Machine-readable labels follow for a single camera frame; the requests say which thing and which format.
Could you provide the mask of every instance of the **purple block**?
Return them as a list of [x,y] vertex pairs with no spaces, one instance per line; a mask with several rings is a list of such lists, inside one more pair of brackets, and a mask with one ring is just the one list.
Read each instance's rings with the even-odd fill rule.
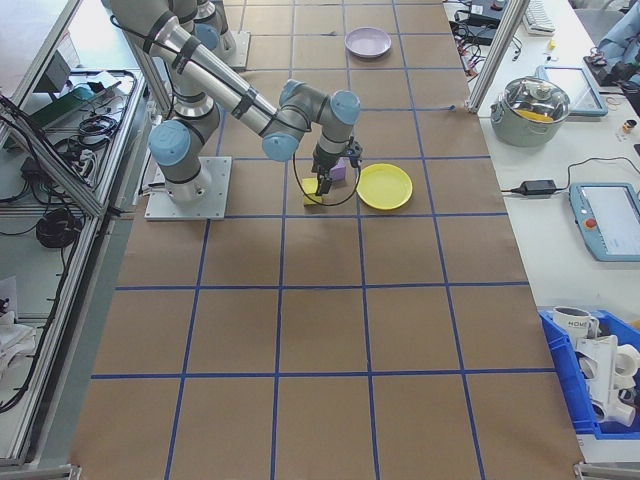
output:
[[336,166],[331,169],[331,178],[334,181],[336,180],[344,180],[344,177],[347,175],[347,164],[344,160],[344,157],[340,157],[338,159],[338,163]]

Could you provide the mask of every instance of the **yellow object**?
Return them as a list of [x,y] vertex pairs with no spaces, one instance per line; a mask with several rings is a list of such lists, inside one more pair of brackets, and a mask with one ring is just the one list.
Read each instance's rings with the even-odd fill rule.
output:
[[364,203],[378,210],[401,207],[413,192],[411,178],[404,170],[388,163],[377,163],[362,170],[358,195]]
[[542,115],[541,113],[530,112],[529,110],[522,110],[516,108],[516,112],[523,118],[527,118],[529,120],[533,120],[539,123],[553,123],[553,118],[547,117],[546,115]]
[[316,195],[318,189],[317,178],[303,178],[300,183],[302,184],[302,191],[306,193],[306,195],[302,197],[303,205],[317,205],[317,203],[322,203],[322,195]]

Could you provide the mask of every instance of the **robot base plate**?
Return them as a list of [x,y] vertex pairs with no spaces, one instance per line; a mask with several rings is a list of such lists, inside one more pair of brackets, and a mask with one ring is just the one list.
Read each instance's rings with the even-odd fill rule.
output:
[[224,59],[229,68],[236,72],[244,72],[247,69],[247,60],[249,59],[249,42],[251,34],[249,32],[235,32],[231,34],[236,41],[236,50],[233,54]]
[[[207,195],[195,202],[176,203],[167,192],[153,192],[149,197],[147,220],[222,220],[227,207],[231,176],[231,157],[200,157],[202,168],[211,174]],[[164,182],[160,169],[154,182]]]

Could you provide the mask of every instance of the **blue joint cap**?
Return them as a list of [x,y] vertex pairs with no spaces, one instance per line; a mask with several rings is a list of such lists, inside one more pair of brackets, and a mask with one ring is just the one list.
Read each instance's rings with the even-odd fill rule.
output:
[[175,120],[161,123],[149,134],[149,150],[161,167],[171,167],[180,163],[190,147],[189,130]]
[[293,96],[293,92],[295,92],[296,88],[298,88],[300,85],[304,85],[304,82],[294,80],[293,78],[287,80],[287,83],[285,83],[284,87],[282,87],[280,100],[278,100],[280,106],[284,105],[287,100],[289,100]]
[[286,162],[298,149],[300,142],[288,133],[270,133],[262,139],[262,150],[271,160]]
[[331,96],[331,110],[342,123],[355,125],[360,116],[360,99],[347,90],[339,90]]
[[211,25],[205,23],[196,24],[196,37],[209,50],[213,50],[220,43],[220,35]]

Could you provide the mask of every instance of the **yellow block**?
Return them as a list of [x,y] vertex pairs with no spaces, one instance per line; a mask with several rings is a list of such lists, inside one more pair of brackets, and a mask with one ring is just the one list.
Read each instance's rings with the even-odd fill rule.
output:
[[302,197],[303,205],[316,205],[309,197],[318,203],[322,203],[322,195],[316,195],[316,190],[318,189],[318,180],[316,178],[303,178],[300,183],[302,183],[302,190],[306,193]]

